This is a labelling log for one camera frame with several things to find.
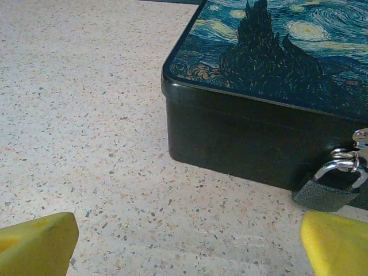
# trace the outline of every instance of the box side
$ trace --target box side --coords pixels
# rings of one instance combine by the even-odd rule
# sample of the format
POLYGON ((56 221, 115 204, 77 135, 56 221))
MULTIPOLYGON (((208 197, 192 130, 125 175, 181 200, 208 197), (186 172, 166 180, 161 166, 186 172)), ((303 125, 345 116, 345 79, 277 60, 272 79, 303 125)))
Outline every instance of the box side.
MULTIPOLYGON (((199 93, 164 77, 162 90, 175 160, 288 190, 316 171, 332 149, 352 150, 351 134, 361 127, 323 114, 199 93)), ((361 190, 352 204, 368 209, 367 185, 361 190)))

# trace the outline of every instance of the padlock shackle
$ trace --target padlock shackle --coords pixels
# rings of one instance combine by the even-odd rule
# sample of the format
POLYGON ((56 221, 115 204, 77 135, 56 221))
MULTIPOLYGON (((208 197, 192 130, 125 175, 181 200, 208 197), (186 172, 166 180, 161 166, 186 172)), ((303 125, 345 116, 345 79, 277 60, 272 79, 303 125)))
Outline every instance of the padlock shackle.
POLYGON ((361 167, 359 167, 356 171, 359 171, 359 178, 349 187, 349 190, 354 190, 359 188, 361 184, 365 183, 368 179, 368 173, 361 167))
POLYGON ((335 159, 323 165, 314 175, 314 179, 320 179, 324 174, 336 168, 354 168, 354 161, 347 159, 335 159))

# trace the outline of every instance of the floor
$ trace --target floor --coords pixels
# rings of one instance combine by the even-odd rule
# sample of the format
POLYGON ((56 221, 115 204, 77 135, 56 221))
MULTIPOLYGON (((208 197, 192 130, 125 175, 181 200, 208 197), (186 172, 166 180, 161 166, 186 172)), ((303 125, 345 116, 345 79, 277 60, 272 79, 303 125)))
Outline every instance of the floor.
POLYGON ((288 191, 168 155, 160 71, 195 9, 0 2, 0 227, 73 212, 68 276, 312 275, 288 191))

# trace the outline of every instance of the swirling sky painting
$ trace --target swirling sky painting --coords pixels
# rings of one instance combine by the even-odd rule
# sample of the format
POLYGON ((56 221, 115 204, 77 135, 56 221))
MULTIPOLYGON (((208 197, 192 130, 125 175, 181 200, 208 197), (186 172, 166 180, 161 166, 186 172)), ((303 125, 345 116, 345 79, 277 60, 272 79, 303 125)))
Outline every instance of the swirling sky painting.
POLYGON ((173 53, 181 81, 368 121, 368 0, 207 0, 173 53))

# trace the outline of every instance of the painted lid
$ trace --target painted lid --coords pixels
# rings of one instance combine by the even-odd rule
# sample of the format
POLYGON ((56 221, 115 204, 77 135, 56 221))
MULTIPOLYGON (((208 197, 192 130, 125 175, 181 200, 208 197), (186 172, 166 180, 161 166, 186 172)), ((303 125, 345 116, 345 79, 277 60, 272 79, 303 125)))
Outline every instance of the painted lid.
POLYGON ((367 0, 204 0, 164 74, 368 121, 367 0))

